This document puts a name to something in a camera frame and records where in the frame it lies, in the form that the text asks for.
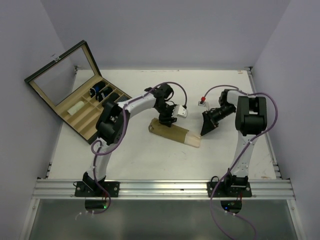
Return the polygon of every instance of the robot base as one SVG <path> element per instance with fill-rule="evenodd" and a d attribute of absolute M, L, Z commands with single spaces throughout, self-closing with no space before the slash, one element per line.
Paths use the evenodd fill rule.
<path fill-rule="evenodd" d="M 206 190 L 208 192 L 208 197 L 211 197 L 212 191 L 217 185 L 217 181 L 209 181 L 206 183 Z M 250 183 L 247 182 L 245 187 L 225 187 L 224 182 L 221 182 L 215 191 L 214 198 L 237 198 L 242 194 L 242 198 L 252 197 Z"/>
<path fill-rule="evenodd" d="M 110 194 L 111 198 L 117 198 L 119 195 L 120 182 L 118 181 L 100 181 L 99 184 L 105 188 Z M 104 197 L 101 189 L 92 190 L 83 181 L 76 181 L 73 183 L 75 186 L 74 196 L 78 198 L 97 198 Z"/>

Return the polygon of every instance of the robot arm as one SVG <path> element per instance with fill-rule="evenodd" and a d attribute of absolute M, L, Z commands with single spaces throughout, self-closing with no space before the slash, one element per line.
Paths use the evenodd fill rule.
<path fill-rule="evenodd" d="M 235 128 L 238 130 L 238 141 L 231 164 L 233 166 L 239 154 L 247 143 L 267 127 L 267 101 L 265 97 L 248 97 L 237 90 L 225 89 L 219 98 L 219 108 L 204 111 L 201 135 L 205 135 L 219 126 L 219 121 L 226 116 L 236 113 Z M 245 188 L 248 183 L 249 164 L 257 139 L 255 139 L 234 167 L 229 171 L 229 176 L 224 181 L 228 192 L 230 188 Z"/>
<path fill-rule="evenodd" d="M 129 119 L 147 109 L 155 108 L 159 112 L 159 122 L 170 127 L 177 121 L 177 116 L 186 117 L 186 106 L 167 104 L 166 101 L 173 94 L 173 89 L 168 84 L 162 84 L 152 90 L 147 88 L 142 94 L 123 102 L 108 101 L 104 104 L 103 112 L 96 123 L 97 136 L 101 141 L 99 154 L 106 153 L 118 143 L 125 125 Z M 124 122 L 123 108 L 125 108 L 126 122 Z M 91 192 L 99 196 L 100 190 L 94 180 L 94 171 L 99 183 L 106 178 L 106 169 L 112 153 L 98 155 L 92 161 L 90 168 L 83 175 L 83 183 Z"/>

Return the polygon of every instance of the display box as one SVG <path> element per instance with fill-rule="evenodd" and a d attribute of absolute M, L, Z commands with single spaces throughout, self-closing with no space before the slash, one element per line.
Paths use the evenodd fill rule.
<path fill-rule="evenodd" d="M 85 69 L 75 81 L 75 71 Z M 48 106 L 89 144 L 97 138 L 96 123 L 104 102 L 131 97 L 104 79 L 86 41 L 81 41 L 24 80 Z"/>

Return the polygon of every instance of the wire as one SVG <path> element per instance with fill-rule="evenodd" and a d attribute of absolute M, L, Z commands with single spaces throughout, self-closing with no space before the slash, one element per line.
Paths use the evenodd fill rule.
<path fill-rule="evenodd" d="M 275 110 L 274 120 L 273 120 L 273 123 L 270 125 L 270 127 L 267 128 L 266 130 L 262 131 L 260 134 L 254 136 L 253 138 L 251 138 L 251 139 L 249 140 L 249 142 L 245 145 L 245 147 L 244 147 L 243 150 L 240 152 L 240 154 L 238 155 L 238 157 L 235 159 L 233 165 L 229 168 L 229 170 L 228 170 L 228 171 L 221 177 L 221 179 L 217 182 L 217 184 L 216 184 L 215 187 L 213 188 L 213 191 L 212 191 L 211 196 L 210 196 L 210 213 L 211 213 L 211 216 L 212 216 L 212 219 L 213 219 L 214 223 L 215 223 L 216 226 L 221 230 L 221 232 L 223 232 L 223 233 L 224 233 L 226 236 L 228 236 L 230 239 L 234 240 L 234 238 L 222 228 L 222 226 L 218 223 L 218 221 L 217 221 L 217 219 L 216 219 L 216 217 L 215 217 L 214 209 L 213 209 L 213 197 L 214 197 L 214 194 L 215 194 L 215 192 L 216 192 L 219 184 L 222 182 L 223 179 L 226 178 L 226 176 L 227 176 L 227 175 L 231 172 L 231 170 L 235 167 L 235 165 L 238 163 L 238 161 L 240 160 L 241 156 L 245 153 L 245 151 L 247 150 L 247 148 L 249 147 L 249 145 L 250 145 L 255 139 L 257 139 L 258 137 L 260 137 L 260 136 L 266 134 L 267 132 L 269 132 L 269 131 L 275 126 L 275 124 L 276 124 L 276 122 L 277 122 L 277 120 L 278 120 L 278 107 L 277 107 L 277 104 L 276 104 L 275 100 L 274 100 L 269 94 L 267 94 L 267 93 L 264 93 L 264 92 L 256 92 L 256 93 L 249 93 L 249 94 L 248 94 L 248 93 L 245 93 L 245 92 L 239 90 L 238 87 L 233 86 L 233 85 L 218 85 L 218 86 L 214 86 L 214 87 L 210 88 L 210 89 L 205 93 L 204 97 L 206 97 L 207 94 L 208 94 L 211 90 L 213 90 L 213 89 L 215 89 L 215 88 L 219 88 L 219 87 L 231 87 L 231 88 L 236 89 L 239 93 L 244 94 L 244 95 L 247 95 L 247 96 L 257 96 L 257 95 L 266 96 L 266 97 L 268 97 L 268 98 L 271 100 L 271 102 L 272 102 L 272 104 L 273 104 L 273 106 L 274 106 L 274 110 Z M 256 239 L 257 239 L 257 230 L 256 230 L 255 226 L 254 226 L 248 219 L 244 218 L 243 216 L 240 216 L 240 215 L 238 215 L 238 214 L 236 214 L 235 216 L 236 216 L 237 218 L 239 218 L 239 219 L 242 219 L 243 221 L 245 221 L 246 223 L 248 223 L 248 224 L 252 227 L 252 229 L 253 229 L 253 231 L 254 231 L 253 240 L 256 240 Z"/>
<path fill-rule="evenodd" d="M 211 187 L 213 187 L 213 185 L 212 185 L 212 181 L 214 180 L 214 178 L 217 178 L 218 179 L 218 181 L 219 181 L 219 177 L 218 176 L 213 176 L 212 178 L 211 178 L 211 181 L 210 181 L 210 185 L 211 185 Z"/>
<path fill-rule="evenodd" d="M 170 100 L 174 97 L 174 95 L 175 95 L 175 91 L 172 89 L 172 94 L 171 94 L 171 96 L 170 96 L 169 98 L 165 99 L 165 101 L 166 101 L 166 102 L 167 102 L 167 101 L 170 101 Z"/>
<path fill-rule="evenodd" d="M 146 94 L 143 95 L 143 97 L 145 97 L 146 95 L 148 95 L 149 93 L 151 93 L 153 90 L 155 90 L 157 87 L 159 87 L 160 85 L 162 84 L 174 84 L 174 85 L 177 85 L 178 87 L 180 87 L 184 93 L 184 97 L 185 97 L 185 102 L 184 102 L 184 107 L 187 106 L 187 101 L 188 101 L 188 97 L 187 97 L 187 92 L 186 90 L 179 84 L 179 83 L 176 83 L 174 81 L 165 81 L 165 82 L 162 82 L 162 83 L 159 83 L 158 85 L 154 86 L 153 88 L 151 88 Z"/>
<path fill-rule="evenodd" d="M 170 102 L 170 103 L 173 103 L 173 105 L 175 105 L 175 102 L 174 102 L 174 101 L 171 101 L 171 100 L 165 101 L 165 102 L 166 102 L 166 103 Z"/>
<path fill-rule="evenodd" d="M 223 85 L 217 85 L 217 86 L 213 86 L 212 88 L 210 88 L 208 91 L 206 91 L 206 93 L 204 94 L 204 97 L 207 96 L 207 94 L 213 90 L 213 89 L 216 89 L 216 88 L 220 88 L 220 87 L 229 87 L 229 88 L 234 88 L 236 90 L 239 91 L 239 88 L 237 86 L 233 86 L 233 85 L 226 85 L 226 84 L 223 84 Z"/>
<path fill-rule="evenodd" d="M 99 140 L 99 141 L 100 141 L 100 147 L 98 148 L 97 152 L 99 152 L 100 149 L 101 149 L 101 147 L 102 147 L 102 141 L 101 141 L 101 140 Z M 94 182 L 95 182 L 95 184 L 104 192 L 104 194 L 105 194 L 105 199 L 107 200 L 107 197 L 108 197 L 109 201 L 108 201 L 108 206 L 107 206 L 105 209 L 103 209 L 102 211 L 97 211 L 97 212 L 93 211 L 92 213 L 93 213 L 93 214 L 103 214 L 105 211 L 107 211 L 107 210 L 109 209 L 109 207 L 110 207 L 110 205 L 111 205 L 111 196 L 110 196 L 109 192 L 108 192 L 103 186 L 101 186 L 100 183 L 98 182 L 98 179 L 97 179 L 97 176 L 96 176 L 96 161 L 97 161 L 97 156 L 98 156 L 98 155 L 95 155 L 95 156 L 94 156 L 93 164 L 92 164 L 92 165 L 93 165 L 93 178 L 94 178 Z"/>
<path fill-rule="evenodd" d="M 127 115 L 126 115 L 126 108 L 129 104 L 137 101 L 137 100 L 140 100 L 140 99 L 143 99 L 145 96 L 147 96 L 148 94 L 150 94 L 154 89 L 156 89 L 157 87 L 159 87 L 160 85 L 162 84 L 174 84 L 174 85 L 177 85 L 179 86 L 183 93 L 184 93 L 184 96 L 185 96 L 185 102 L 184 102 L 184 106 L 187 106 L 187 101 L 188 101 L 188 97 L 187 97 L 187 92 L 186 90 L 179 84 L 179 83 L 176 83 L 176 82 L 173 82 L 173 81 L 165 81 L 165 82 L 162 82 L 162 83 L 159 83 L 158 85 L 154 86 L 153 88 L 151 88 L 148 92 L 146 92 L 144 95 L 141 95 L 137 98 L 134 98 L 134 99 L 131 99 L 129 100 L 126 104 L 124 104 L 124 106 L 122 107 L 122 114 L 123 114 L 123 129 L 122 129 L 122 133 L 121 133 L 121 137 L 118 141 L 118 143 L 110 150 L 107 150 L 106 152 L 96 152 L 95 149 L 94 149 L 94 146 L 96 145 L 96 143 L 98 143 L 99 141 L 101 142 L 101 140 L 97 139 L 95 140 L 92 144 L 91 144 L 91 152 L 93 152 L 93 154 L 95 154 L 96 156 L 104 156 L 104 155 L 107 155 L 107 154 L 110 154 L 112 153 L 114 150 L 116 150 L 119 145 L 121 144 L 122 140 L 124 139 L 125 135 L 126 135 L 126 132 L 127 132 L 127 128 L 128 128 L 128 121 L 127 121 Z"/>
<path fill-rule="evenodd" d="M 233 201 L 233 202 L 235 203 L 236 201 L 238 201 L 239 197 L 240 197 L 240 202 L 242 203 L 242 191 L 241 191 L 240 194 L 236 197 L 236 200 Z"/>

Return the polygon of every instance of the white wall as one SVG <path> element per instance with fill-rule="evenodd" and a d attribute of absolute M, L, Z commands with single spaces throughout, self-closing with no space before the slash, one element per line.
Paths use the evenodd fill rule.
<path fill-rule="evenodd" d="M 256 88 L 279 107 L 271 139 L 310 240 L 320 234 L 319 10 L 319 0 L 292 0 L 253 68 Z"/>
<path fill-rule="evenodd" d="M 0 239 L 15 240 L 37 177 L 44 177 L 61 121 L 24 83 L 64 48 L 39 0 L 0 7 Z"/>
<path fill-rule="evenodd" d="M 66 49 L 84 39 L 100 68 L 243 69 L 290 0 L 41 0 Z"/>

